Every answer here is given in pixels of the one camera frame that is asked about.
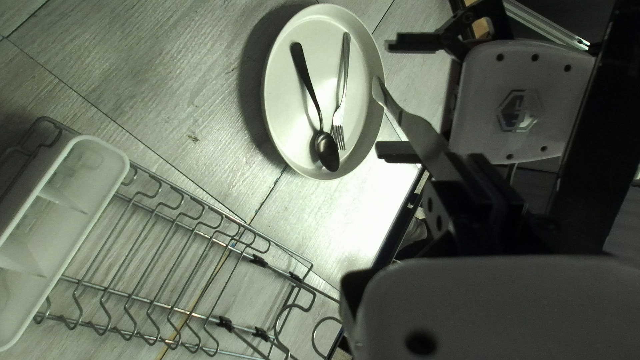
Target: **logo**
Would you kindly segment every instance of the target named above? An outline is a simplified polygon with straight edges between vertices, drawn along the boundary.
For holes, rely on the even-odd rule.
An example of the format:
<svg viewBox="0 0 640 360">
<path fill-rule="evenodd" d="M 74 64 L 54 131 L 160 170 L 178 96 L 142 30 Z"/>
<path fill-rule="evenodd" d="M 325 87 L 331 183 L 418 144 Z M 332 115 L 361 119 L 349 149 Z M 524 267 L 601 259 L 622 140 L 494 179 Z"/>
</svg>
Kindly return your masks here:
<svg viewBox="0 0 640 360">
<path fill-rule="evenodd" d="M 528 131 L 541 115 L 542 105 L 535 90 L 512 90 L 497 109 L 502 131 Z"/>
</svg>

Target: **black bracket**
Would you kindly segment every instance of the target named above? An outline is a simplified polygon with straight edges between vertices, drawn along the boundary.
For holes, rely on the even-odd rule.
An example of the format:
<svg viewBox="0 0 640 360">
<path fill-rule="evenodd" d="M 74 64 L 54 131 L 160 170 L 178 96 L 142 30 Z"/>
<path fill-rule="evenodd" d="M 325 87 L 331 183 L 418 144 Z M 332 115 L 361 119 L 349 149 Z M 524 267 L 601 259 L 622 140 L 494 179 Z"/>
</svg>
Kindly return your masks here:
<svg viewBox="0 0 640 360">
<path fill-rule="evenodd" d="M 262 327 L 255 327 L 255 332 L 251 333 L 251 335 L 255 336 L 256 338 L 260 338 L 264 341 L 269 341 L 269 335 L 267 335 L 267 331 L 264 330 Z"/>
<path fill-rule="evenodd" d="M 256 264 L 261 268 L 266 268 L 269 263 L 261 256 L 252 254 L 253 259 L 249 260 L 250 263 Z"/>
<path fill-rule="evenodd" d="M 458 10 L 447 22 L 432 33 L 398 33 L 396 41 L 387 41 L 387 50 L 392 53 L 433 54 L 447 51 L 462 62 L 471 45 L 459 36 L 470 29 L 476 20 L 489 19 L 492 40 L 512 40 L 513 32 L 502 0 L 478 0 Z"/>
<path fill-rule="evenodd" d="M 298 274 L 294 273 L 293 271 L 289 272 L 289 276 L 291 276 L 291 279 L 294 279 L 295 281 L 303 282 L 302 278 L 298 276 Z"/>
<path fill-rule="evenodd" d="M 217 326 L 224 327 L 228 332 L 233 332 L 235 327 L 230 318 L 220 317 L 220 321 L 216 323 Z"/>
</svg>

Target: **floor seam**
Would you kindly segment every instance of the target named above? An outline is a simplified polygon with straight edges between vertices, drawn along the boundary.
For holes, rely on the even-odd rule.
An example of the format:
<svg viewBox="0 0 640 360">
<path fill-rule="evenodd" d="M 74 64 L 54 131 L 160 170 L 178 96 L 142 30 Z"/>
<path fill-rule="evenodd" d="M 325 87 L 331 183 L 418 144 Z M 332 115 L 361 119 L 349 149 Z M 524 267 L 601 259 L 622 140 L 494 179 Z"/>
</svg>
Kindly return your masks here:
<svg viewBox="0 0 640 360">
<path fill-rule="evenodd" d="M 385 19 L 385 16 L 387 16 L 387 13 L 389 12 L 389 10 L 391 9 L 391 6 L 394 5 L 394 2 L 396 0 L 392 0 L 391 3 L 389 4 L 389 7 L 387 8 L 387 10 L 385 11 L 385 13 L 382 15 L 382 17 L 380 18 L 380 21 L 378 21 L 378 23 L 376 24 L 376 27 L 373 28 L 373 31 L 371 32 L 371 34 L 373 35 L 373 33 L 376 32 L 376 30 L 378 29 L 378 26 L 380 26 L 380 24 L 382 23 L 382 20 Z"/>
<path fill-rule="evenodd" d="M 50 73 L 54 78 L 56 78 L 58 81 L 60 81 L 61 83 L 63 83 L 65 86 L 69 87 L 71 89 L 71 91 L 73 91 L 74 93 L 76 93 L 78 96 L 80 96 L 83 100 L 85 100 L 86 102 L 88 102 L 91 106 L 93 106 L 96 110 L 98 110 L 101 114 L 103 114 L 104 116 L 107 117 L 107 119 L 113 121 L 114 124 L 116 124 L 117 126 L 119 126 L 121 129 L 123 129 L 124 131 L 127 132 L 127 134 L 131 135 L 134 139 L 136 139 L 137 141 L 139 141 L 141 144 L 143 144 L 144 146 L 146 146 L 151 152 L 153 152 L 155 155 L 157 155 L 159 158 L 161 158 L 163 161 L 165 161 L 167 164 L 169 164 L 169 166 L 171 166 L 172 168 L 174 168 L 179 174 L 181 174 L 182 176 L 184 176 L 186 179 L 188 179 L 189 181 L 191 181 L 193 184 L 195 184 L 195 186 L 197 186 L 199 189 L 201 189 L 203 192 L 205 192 L 208 196 L 210 196 L 212 199 L 214 199 L 215 201 L 219 202 L 225 210 L 231 213 L 231 215 L 237 217 L 238 219 L 242 220 L 243 222 L 246 222 L 242 217 L 240 217 L 237 213 L 235 213 L 233 210 L 231 210 L 227 205 L 224 204 L 224 202 L 218 200 L 212 193 L 208 192 L 207 190 L 205 190 L 202 186 L 200 186 L 197 182 L 195 182 L 194 180 L 192 180 L 192 178 L 190 178 L 189 176 L 187 176 L 185 173 L 183 173 L 183 171 L 181 171 L 180 169 L 178 169 L 174 164 L 172 164 L 170 161 L 168 161 L 167 159 L 165 159 L 163 156 L 161 156 L 160 154 L 158 154 L 155 150 L 153 150 L 150 146 L 148 146 L 147 144 L 145 144 L 142 140 L 140 140 L 137 136 L 133 135 L 130 131 L 128 131 L 126 128 L 124 128 L 122 125 L 120 125 L 117 121 L 113 120 L 109 115 L 107 115 L 104 111 L 102 111 L 98 106 L 96 106 L 94 103 L 92 103 L 91 101 L 89 101 L 87 98 L 85 98 L 82 94 L 80 94 L 79 92 L 77 92 L 74 88 L 72 88 L 69 84 L 67 84 L 66 82 L 64 82 L 64 80 L 60 79 L 56 74 L 54 74 L 53 72 L 51 72 L 49 69 L 47 69 L 47 67 L 45 67 L 44 65 L 42 65 L 38 60 L 34 59 L 31 55 L 29 55 L 26 51 L 22 50 L 18 45 L 16 45 L 15 43 L 13 43 L 11 41 L 11 39 L 7 38 L 7 41 L 9 41 L 9 43 L 13 44 L 13 46 L 15 46 L 18 50 L 22 51 L 26 56 L 28 56 L 30 59 L 32 59 L 33 61 L 35 61 L 35 63 L 37 63 L 39 66 L 41 66 L 43 69 L 45 69 L 48 73 Z"/>
<path fill-rule="evenodd" d="M 26 19 L 24 19 L 24 21 L 22 21 L 18 26 L 15 27 L 15 29 L 11 30 L 11 32 L 9 33 L 9 35 L 6 36 L 6 38 L 10 37 L 11 35 L 13 35 L 14 32 L 16 32 L 22 25 L 24 25 L 25 22 L 29 21 L 29 19 L 35 15 L 36 12 L 39 12 L 40 9 L 42 9 L 43 6 L 45 6 L 50 0 L 46 0 L 44 3 L 42 3 L 42 5 L 38 6 L 38 8 L 31 13 L 31 15 L 27 16 Z"/>
<path fill-rule="evenodd" d="M 251 225 L 251 222 L 253 222 L 253 220 L 255 219 L 255 217 L 258 216 L 258 213 L 260 212 L 260 210 L 262 209 L 262 206 L 264 205 L 264 203 L 267 202 L 267 200 L 269 199 L 269 196 L 271 195 L 271 193 L 273 192 L 273 190 L 276 188 L 276 185 L 278 185 L 278 182 L 280 181 L 280 179 L 282 178 L 282 175 L 284 175 L 284 172 L 287 170 L 287 167 L 289 167 L 288 165 L 285 165 L 284 168 L 282 168 L 282 171 L 280 171 L 280 175 L 278 175 L 278 177 L 276 178 L 276 180 L 273 182 L 273 186 L 271 187 L 271 189 L 269 189 L 269 192 L 267 193 L 267 195 L 264 197 L 264 199 L 260 202 L 260 205 L 258 205 L 258 208 L 255 210 L 255 213 L 253 214 L 253 216 L 251 217 L 251 219 L 249 220 L 249 222 L 247 222 L 247 224 Z"/>
</svg>

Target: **black clip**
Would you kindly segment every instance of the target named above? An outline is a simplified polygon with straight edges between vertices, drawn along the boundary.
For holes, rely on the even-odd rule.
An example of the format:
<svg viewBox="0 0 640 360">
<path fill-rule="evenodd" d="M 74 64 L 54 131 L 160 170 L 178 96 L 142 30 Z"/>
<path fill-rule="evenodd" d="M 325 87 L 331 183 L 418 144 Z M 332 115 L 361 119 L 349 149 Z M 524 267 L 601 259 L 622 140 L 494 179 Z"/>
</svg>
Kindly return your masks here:
<svg viewBox="0 0 640 360">
<path fill-rule="evenodd" d="M 224 327 L 228 332 L 233 332 L 235 327 L 230 318 L 220 317 L 220 321 L 216 323 L 217 326 Z"/>
<path fill-rule="evenodd" d="M 303 282 L 302 278 L 300 276 L 296 275 L 296 273 L 294 273 L 293 271 L 289 272 L 289 276 L 291 276 L 291 279 L 294 279 L 295 281 Z"/>
<path fill-rule="evenodd" d="M 269 265 L 269 263 L 263 259 L 262 257 L 256 255 L 256 254 L 252 254 L 253 259 L 249 260 L 250 263 L 254 263 L 260 267 L 266 268 L 267 265 Z"/>
<path fill-rule="evenodd" d="M 255 332 L 252 333 L 256 338 L 260 338 L 264 341 L 269 341 L 269 335 L 267 335 L 267 331 L 262 327 L 255 327 Z"/>
</svg>

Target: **fork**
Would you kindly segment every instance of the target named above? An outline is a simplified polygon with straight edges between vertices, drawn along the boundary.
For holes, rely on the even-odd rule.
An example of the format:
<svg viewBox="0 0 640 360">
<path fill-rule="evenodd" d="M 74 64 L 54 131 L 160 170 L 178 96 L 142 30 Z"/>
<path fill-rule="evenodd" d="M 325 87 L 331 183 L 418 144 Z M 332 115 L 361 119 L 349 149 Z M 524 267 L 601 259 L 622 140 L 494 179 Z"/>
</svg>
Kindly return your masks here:
<svg viewBox="0 0 640 360">
<path fill-rule="evenodd" d="M 351 50 L 351 35 L 349 33 L 344 33 L 342 35 L 342 97 L 340 98 L 340 102 L 338 102 L 338 106 L 333 112 L 333 118 L 331 121 L 331 135 L 335 139 L 335 142 L 338 144 L 338 149 L 346 150 L 346 146 L 344 143 L 344 130 L 342 128 L 342 123 L 344 121 L 344 97 L 347 93 L 347 75 L 349 74 L 349 53 Z"/>
</svg>

